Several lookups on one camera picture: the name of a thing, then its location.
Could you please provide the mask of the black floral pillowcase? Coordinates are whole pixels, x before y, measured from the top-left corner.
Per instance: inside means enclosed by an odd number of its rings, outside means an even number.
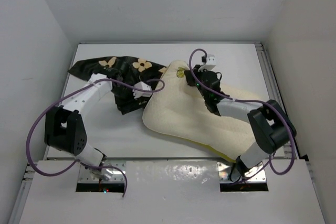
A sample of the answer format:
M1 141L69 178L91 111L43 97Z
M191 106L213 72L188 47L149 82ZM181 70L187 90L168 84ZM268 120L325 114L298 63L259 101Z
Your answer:
M166 66L132 56L108 56L77 61L69 70L69 74L81 80L88 81L92 74L102 74L110 79L116 79L130 86L142 81L153 90L158 79L165 73ZM120 84L113 84L118 110L124 115L146 107L149 97L135 99L131 89Z

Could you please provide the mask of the cream foam pillow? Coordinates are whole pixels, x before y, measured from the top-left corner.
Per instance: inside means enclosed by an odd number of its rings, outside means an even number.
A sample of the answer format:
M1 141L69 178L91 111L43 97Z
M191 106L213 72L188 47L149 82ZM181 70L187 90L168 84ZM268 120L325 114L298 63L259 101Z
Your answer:
M144 125L235 161L256 142L249 123L210 113L197 88L187 85L187 69L186 62L177 60L163 71L163 82L158 84L163 90L152 94L147 103L142 115Z

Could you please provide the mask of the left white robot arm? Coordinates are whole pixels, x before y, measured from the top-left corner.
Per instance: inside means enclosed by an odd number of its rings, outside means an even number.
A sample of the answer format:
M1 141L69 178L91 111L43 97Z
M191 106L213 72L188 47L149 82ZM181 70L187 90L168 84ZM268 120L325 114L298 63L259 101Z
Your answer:
M48 110L45 143L72 155L87 167L101 169L105 155L88 143L84 118L106 94L119 87L134 89L134 85L93 74L83 88L65 97L66 103Z

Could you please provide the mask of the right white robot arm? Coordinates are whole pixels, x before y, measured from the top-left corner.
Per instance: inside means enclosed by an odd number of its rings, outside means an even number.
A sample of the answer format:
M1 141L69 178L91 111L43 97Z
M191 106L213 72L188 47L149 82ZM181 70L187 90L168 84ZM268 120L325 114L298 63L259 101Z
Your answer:
M198 89L210 113L249 123L252 129L255 142L236 158L231 168L231 181L234 175L243 177L297 135L277 101L235 100L221 91L217 72L193 69L185 70L184 74L187 85Z

